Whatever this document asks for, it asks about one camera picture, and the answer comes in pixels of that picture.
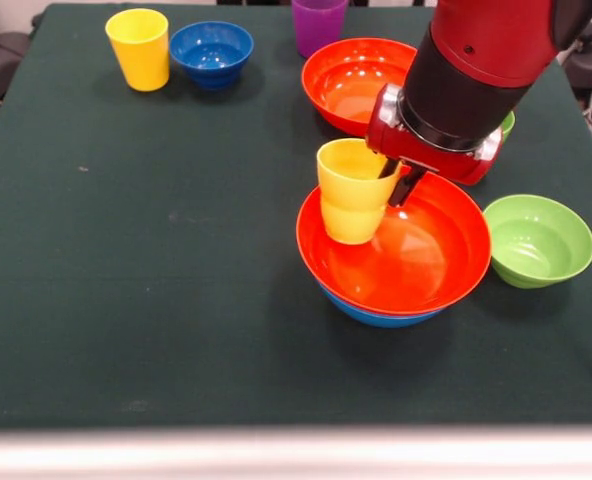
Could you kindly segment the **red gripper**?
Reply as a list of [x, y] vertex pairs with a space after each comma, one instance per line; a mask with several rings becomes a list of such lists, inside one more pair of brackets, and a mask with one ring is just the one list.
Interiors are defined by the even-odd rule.
[[400, 160], [416, 165], [411, 166], [399, 179], [388, 200], [389, 206], [401, 207], [425, 175], [426, 169], [464, 185], [474, 185], [488, 173], [502, 146], [501, 127], [497, 127], [472, 149], [458, 151], [440, 148], [418, 136], [404, 123], [399, 108], [402, 98], [401, 86], [388, 83], [382, 87], [365, 136], [367, 146], [372, 151], [387, 157], [378, 179], [396, 174]]

